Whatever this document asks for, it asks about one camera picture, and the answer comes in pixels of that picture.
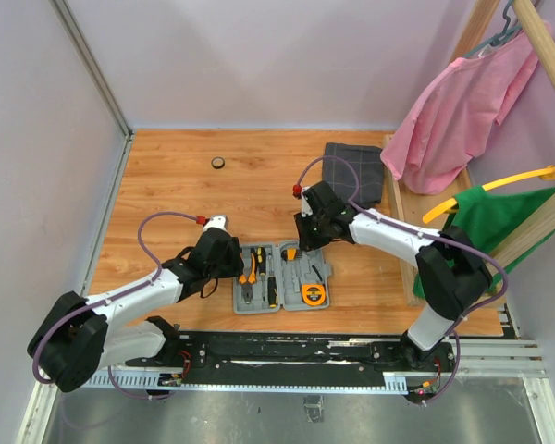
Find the hex key set orange holder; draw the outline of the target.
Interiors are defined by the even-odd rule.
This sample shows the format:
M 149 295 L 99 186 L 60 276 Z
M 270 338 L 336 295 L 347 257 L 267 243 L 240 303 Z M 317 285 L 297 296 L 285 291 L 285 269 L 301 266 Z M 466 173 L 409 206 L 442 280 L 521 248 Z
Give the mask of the hex key set orange holder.
M 302 251 L 297 248 L 288 248 L 281 252 L 281 257 L 284 261 L 290 262 L 299 259 L 302 256 Z

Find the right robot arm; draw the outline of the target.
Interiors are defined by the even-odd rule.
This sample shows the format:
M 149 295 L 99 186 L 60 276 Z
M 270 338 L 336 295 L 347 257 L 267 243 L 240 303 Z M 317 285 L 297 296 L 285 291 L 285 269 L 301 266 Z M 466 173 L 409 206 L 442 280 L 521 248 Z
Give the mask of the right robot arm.
M 324 181 L 295 185 L 301 201 L 294 216 L 299 248 L 310 252 L 333 241 L 376 248 L 401 259 L 417 271 L 425 305 L 403 333 L 399 354 L 413 370 L 431 363 L 434 349 L 450 327 L 488 290 L 492 276 L 461 228 L 442 231 L 419 228 L 340 199 Z

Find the orange black pliers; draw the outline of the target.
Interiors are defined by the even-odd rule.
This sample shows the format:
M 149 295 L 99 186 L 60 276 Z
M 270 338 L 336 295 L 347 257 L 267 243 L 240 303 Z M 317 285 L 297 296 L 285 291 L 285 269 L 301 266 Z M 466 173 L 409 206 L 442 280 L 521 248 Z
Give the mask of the orange black pliers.
M 257 259 L 256 250 L 250 249 L 250 266 L 247 271 L 244 271 L 239 277 L 239 284 L 241 286 L 242 298 L 245 303 L 249 304 L 253 301 L 253 286 L 256 283 L 257 274 Z

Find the grey plastic tool case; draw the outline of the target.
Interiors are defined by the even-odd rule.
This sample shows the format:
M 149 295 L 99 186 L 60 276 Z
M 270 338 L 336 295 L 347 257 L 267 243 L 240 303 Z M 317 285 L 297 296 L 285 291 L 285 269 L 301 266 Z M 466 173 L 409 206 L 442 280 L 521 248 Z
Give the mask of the grey plastic tool case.
M 239 277 L 233 283 L 233 311 L 237 315 L 259 315 L 276 313 L 281 309 L 286 311 L 315 311 L 325 309 L 330 305 L 328 279 L 332 275 L 331 265 L 326 261 L 320 250 L 309 253 L 302 252 L 302 256 L 294 261 L 286 262 L 281 257 L 281 252 L 288 248 L 299 249 L 296 240 L 286 240 L 280 243 L 250 243 L 241 246 L 241 259 L 244 271 L 250 266 L 250 249 L 259 247 L 266 250 L 266 275 L 260 277 L 256 274 L 256 283 L 253 286 L 253 301 L 245 303 L 242 298 Z M 327 284 L 327 302 L 317 307 L 311 307 L 302 301 L 301 283 L 304 278 L 309 278 L 313 270 L 318 268 Z M 277 280 L 277 307 L 270 308 L 267 301 L 267 279 L 274 276 Z

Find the yellow tape measure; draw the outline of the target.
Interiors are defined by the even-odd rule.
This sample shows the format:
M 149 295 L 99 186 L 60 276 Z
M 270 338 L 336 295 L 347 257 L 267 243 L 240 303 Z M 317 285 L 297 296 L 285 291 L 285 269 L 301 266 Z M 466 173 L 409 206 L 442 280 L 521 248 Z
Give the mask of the yellow tape measure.
M 311 269 L 312 275 L 302 280 L 301 295 L 305 304 L 317 307 L 327 302 L 327 284 L 316 266 L 312 265 Z

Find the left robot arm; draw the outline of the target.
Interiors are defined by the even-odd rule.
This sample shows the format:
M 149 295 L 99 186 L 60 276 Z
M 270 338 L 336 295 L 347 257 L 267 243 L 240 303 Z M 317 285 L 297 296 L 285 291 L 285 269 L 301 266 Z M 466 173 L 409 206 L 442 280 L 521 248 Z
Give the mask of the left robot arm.
M 236 278 L 243 269 L 238 238 L 220 228 L 203 232 L 193 247 L 158 265 L 143 279 L 83 298 L 61 295 L 32 337 L 27 353 L 43 384 L 71 392 L 110 365 L 150 357 L 167 366 L 179 357 L 179 343 L 168 327 L 144 321 L 152 311 L 201 295 L 209 282 Z

